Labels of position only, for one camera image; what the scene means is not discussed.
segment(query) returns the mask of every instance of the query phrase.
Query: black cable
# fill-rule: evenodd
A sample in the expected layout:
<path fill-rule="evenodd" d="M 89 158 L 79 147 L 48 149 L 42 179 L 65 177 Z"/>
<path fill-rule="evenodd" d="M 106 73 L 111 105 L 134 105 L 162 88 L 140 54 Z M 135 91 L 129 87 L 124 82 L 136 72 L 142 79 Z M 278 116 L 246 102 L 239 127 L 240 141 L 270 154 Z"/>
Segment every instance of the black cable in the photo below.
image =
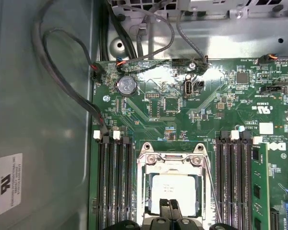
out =
<path fill-rule="evenodd" d="M 129 37 L 129 35 L 125 31 L 125 29 L 120 24 L 119 20 L 117 19 L 116 15 L 113 12 L 111 5 L 108 3 L 107 0 L 105 0 L 105 4 L 107 6 L 107 10 L 109 12 L 112 24 L 113 24 L 116 32 L 118 33 L 118 35 L 121 39 L 121 42 L 123 43 L 123 45 L 125 47 L 125 52 L 126 52 L 127 56 L 129 57 L 129 59 L 137 58 L 135 48 L 134 48 L 134 45 L 132 43 L 131 38 Z"/>
<path fill-rule="evenodd" d="M 102 3 L 102 25 L 100 30 L 100 49 L 102 54 L 102 61 L 109 61 L 108 54 L 108 29 L 109 29 L 109 12 L 104 3 Z"/>
<path fill-rule="evenodd" d="M 62 32 L 64 33 L 65 35 L 67 35 L 70 39 L 72 39 L 73 41 L 75 41 L 76 43 L 78 43 L 83 52 L 84 52 L 84 55 L 85 55 L 85 58 L 86 58 L 86 61 L 88 63 L 89 66 L 93 65 L 93 62 L 91 61 L 91 58 L 90 58 L 90 54 L 88 52 L 88 50 L 86 49 L 86 46 L 85 44 L 83 43 L 83 41 L 81 41 L 79 38 L 77 38 L 76 36 L 74 36 L 73 34 L 63 30 L 62 28 L 59 28 L 59 27 L 54 27 L 54 28 L 51 28 L 47 31 L 44 32 L 43 34 L 43 45 L 44 45 L 44 48 L 45 48 L 45 52 L 47 53 L 47 49 L 46 49 L 46 45 L 47 45 L 47 37 L 51 34 L 51 33 L 54 33 L 54 32 Z"/>
<path fill-rule="evenodd" d="M 148 11 L 151 13 L 155 13 L 156 11 L 160 10 L 161 8 L 165 7 L 166 5 L 170 4 L 173 0 L 161 0 L 160 2 L 155 3 L 152 8 Z M 148 24 L 149 23 L 149 16 L 145 15 L 141 23 Z M 138 51 L 138 56 L 143 56 L 143 47 L 142 47 L 142 35 L 141 29 L 138 29 L 138 33 L 136 34 L 136 49 Z"/>
<path fill-rule="evenodd" d="M 99 21 L 100 22 L 103 22 L 103 5 L 101 4 L 100 5 L 100 10 L 98 11 L 99 12 Z M 99 24 L 99 31 L 98 31 L 98 35 L 99 35 L 99 58 L 101 61 L 104 60 L 104 57 L 103 57 L 103 54 L 102 54 L 102 49 L 101 49 L 101 42 L 102 42 L 102 30 L 103 30 L 103 24 L 100 23 Z"/>
<path fill-rule="evenodd" d="M 46 3 L 39 9 L 37 14 L 34 17 L 34 23 L 33 28 L 31 32 L 32 36 L 32 44 L 34 47 L 34 50 L 37 54 L 37 57 L 41 61 L 44 68 L 47 70 L 47 72 L 50 74 L 50 76 L 54 79 L 54 81 L 61 87 L 61 89 L 68 94 L 71 98 L 73 98 L 80 106 L 82 106 L 85 110 L 87 110 L 95 119 L 97 124 L 99 125 L 100 132 L 102 135 L 107 136 L 108 135 L 108 129 L 106 126 L 106 123 L 101 115 L 101 112 L 99 108 L 91 103 L 89 100 L 82 97 L 78 92 L 76 92 L 73 87 L 66 81 L 66 79 L 63 77 L 63 75 L 60 73 L 54 62 L 52 61 L 48 51 L 47 51 L 47 43 L 46 43 L 46 37 L 44 36 L 44 43 L 41 39 L 41 24 L 44 18 L 44 15 L 46 14 L 47 10 L 50 8 L 50 6 L 55 3 L 57 0 L 48 0 Z M 88 55 L 87 61 L 91 63 L 91 59 Z"/>

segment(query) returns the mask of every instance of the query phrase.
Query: sticker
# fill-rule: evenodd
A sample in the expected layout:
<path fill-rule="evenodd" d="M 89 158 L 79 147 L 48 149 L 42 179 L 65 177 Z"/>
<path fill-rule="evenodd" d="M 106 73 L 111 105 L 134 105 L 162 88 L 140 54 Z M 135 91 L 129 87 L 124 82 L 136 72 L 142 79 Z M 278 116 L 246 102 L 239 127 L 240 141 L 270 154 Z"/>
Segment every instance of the sticker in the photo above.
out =
<path fill-rule="evenodd" d="M 0 158 L 0 215 L 21 202 L 23 154 Z"/>

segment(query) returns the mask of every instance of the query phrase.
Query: cable connector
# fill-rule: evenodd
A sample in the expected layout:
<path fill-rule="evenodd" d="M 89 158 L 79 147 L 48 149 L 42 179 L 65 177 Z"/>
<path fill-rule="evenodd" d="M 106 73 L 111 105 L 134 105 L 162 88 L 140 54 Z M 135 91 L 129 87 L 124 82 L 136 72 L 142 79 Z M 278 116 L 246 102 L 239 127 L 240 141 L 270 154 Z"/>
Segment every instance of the cable connector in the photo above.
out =
<path fill-rule="evenodd" d="M 261 56 L 255 61 L 255 64 L 262 65 L 262 64 L 270 64 L 278 59 L 277 54 L 266 54 Z"/>
<path fill-rule="evenodd" d="M 102 74 L 106 74 L 106 71 L 104 68 L 102 68 L 102 66 L 96 62 L 94 62 L 92 65 L 90 65 L 91 68 L 93 69 L 93 71 L 98 74 L 98 75 L 102 75 Z"/>

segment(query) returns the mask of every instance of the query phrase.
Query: white label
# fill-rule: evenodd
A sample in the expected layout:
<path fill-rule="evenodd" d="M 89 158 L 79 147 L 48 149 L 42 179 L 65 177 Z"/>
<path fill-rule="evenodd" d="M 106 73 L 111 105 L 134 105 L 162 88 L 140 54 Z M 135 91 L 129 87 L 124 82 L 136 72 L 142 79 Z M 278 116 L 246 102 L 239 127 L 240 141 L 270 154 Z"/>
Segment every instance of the white label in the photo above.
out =
<path fill-rule="evenodd" d="M 280 142 L 280 143 L 269 143 L 269 149 L 275 151 L 275 150 L 281 150 L 281 151 L 286 151 L 286 143 L 285 142 Z"/>
<path fill-rule="evenodd" d="M 0 215 L 21 202 L 23 154 L 0 158 Z"/>

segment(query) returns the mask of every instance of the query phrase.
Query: gray cable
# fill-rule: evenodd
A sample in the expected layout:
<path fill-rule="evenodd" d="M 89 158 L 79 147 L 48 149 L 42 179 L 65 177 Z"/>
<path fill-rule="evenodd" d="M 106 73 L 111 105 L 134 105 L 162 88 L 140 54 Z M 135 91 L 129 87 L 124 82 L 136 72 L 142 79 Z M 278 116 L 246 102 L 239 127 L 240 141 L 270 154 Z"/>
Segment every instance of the gray cable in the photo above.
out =
<path fill-rule="evenodd" d="M 177 20 L 176 20 L 176 28 L 178 30 L 178 33 L 195 50 L 195 52 L 201 57 L 201 59 L 205 60 L 205 57 L 203 53 L 201 52 L 201 50 L 183 32 L 180 26 L 180 20 L 181 20 L 182 15 L 183 15 L 183 11 L 180 11 L 180 14 L 177 16 Z"/>
<path fill-rule="evenodd" d="M 151 13 L 155 13 L 156 11 L 160 10 L 162 7 L 165 7 L 166 5 L 170 4 L 173 0 L 161 0 L 158 3 L 155 3 L 152 8 L 150 8 L 148 11 Z M 149 16 L 145 15 L 141 23 L 149 23 Z M 138 33 L 136 35 L 136 48 L 138 51 L 138 57 L 143 56 L 143 47 L 142 47 L 142 35 L 140 34 L 140 28 L 138 29 Z"/>
<path fill-rule="evenodd" d="M 151 13 L 149 11 L 145 11 L 145 10 L 142 10 L 142 9 L 139 9 L 139 8 L 136 8 L 136 7 L 127 6 L 127 5 L 118 5 L 118 6 L 121 7 L 121 8 L 124 8 L 124 9 L 131 10 L 131 11 L 138 11 L 138 12 L 144 13 L 144 14 L 146 14 L 148 16 L 156 17 L 157 19 L 165 22 L 168 25 L 168 27 L 170 28 L 170 30 L 171 30 L 171 39 L 170 39 L 169 43 L 165 47 L 160 48 L 160 49 L 152 52 L 151 54 L 148 54 L 148 55 L 145 55 L 145 56 L 141 56 L 141 57 L 138 57 L 138 58 L 134 58 L 134 59 L 130 59 L 130 60 L 126 60 L 126 63 L 130 63 L 130 62 L 134 62 L 134 61 L 141 61 L 141 60 L 143 60 L 145 58 L 150 58 L 150 57 L 152 57 L 152 56 L 154 56 L 154 55 L 156 55 L 156 54 L 158 54 L 158 53 L 160 53 L 160 52 L 162 52 L 164 50 L 167 50 L 173 44 L 174 37 L 175 37 L 175 31 L 174 31 L 173 26 L 171 25 L 171 23 L 168 20 L 164 19 L 163 17 L 161 17 L 159 15 L 156 15 L 154 13 Z"/>

